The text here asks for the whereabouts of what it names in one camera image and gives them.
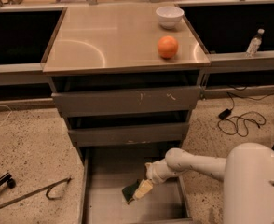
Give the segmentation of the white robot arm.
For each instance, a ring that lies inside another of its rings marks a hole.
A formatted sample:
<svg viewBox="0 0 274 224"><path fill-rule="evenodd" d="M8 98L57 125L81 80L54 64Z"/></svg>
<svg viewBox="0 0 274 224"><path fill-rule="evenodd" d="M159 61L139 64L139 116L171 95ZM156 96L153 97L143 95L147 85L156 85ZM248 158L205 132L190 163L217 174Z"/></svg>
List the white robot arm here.
<svg viewBox="0 0 274 224"><path fill-rule="evenodd" d="M224 183L224 224L274 224L274 150L269 147L244 143L225 158L172 148L164 159L145 167L146 179L135 190L135 200L155 185L192 170Z"/></svg>

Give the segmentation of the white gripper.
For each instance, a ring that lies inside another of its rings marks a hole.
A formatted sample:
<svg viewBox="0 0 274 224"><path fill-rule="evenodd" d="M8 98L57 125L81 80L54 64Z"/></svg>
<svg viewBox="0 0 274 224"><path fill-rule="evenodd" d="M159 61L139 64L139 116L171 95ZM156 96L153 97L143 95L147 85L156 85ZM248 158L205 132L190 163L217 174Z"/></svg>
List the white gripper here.
<svg viewBox="0 0 274 224"><path fill-rule="evenodd" d="M146 168L146 180L142 180L133 193L133 199L135 201L143 198L144 195L149 193L153 184L162 184L166 182L169 178L175 178L184 173L184 171L176 171L169 167L165 160L147 162L145 164Z"/></svg>

